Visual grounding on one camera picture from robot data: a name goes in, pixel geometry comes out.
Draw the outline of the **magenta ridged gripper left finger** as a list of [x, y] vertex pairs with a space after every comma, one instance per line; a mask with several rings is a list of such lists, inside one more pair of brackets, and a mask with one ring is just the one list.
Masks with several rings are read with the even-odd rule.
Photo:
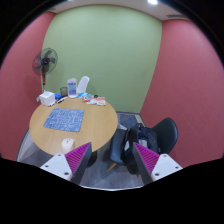
[[79, 185], [91, 154], [92, 146], [88, 142], [66, 154], [54, 155], [41, 169]]

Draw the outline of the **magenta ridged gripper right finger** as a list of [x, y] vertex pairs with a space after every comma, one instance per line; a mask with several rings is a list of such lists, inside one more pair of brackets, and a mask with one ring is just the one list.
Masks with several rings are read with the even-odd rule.
[[145, 185], [182, 169], [168, 154], [157, 154], [138, 143], [133, 144], [133, 155]]

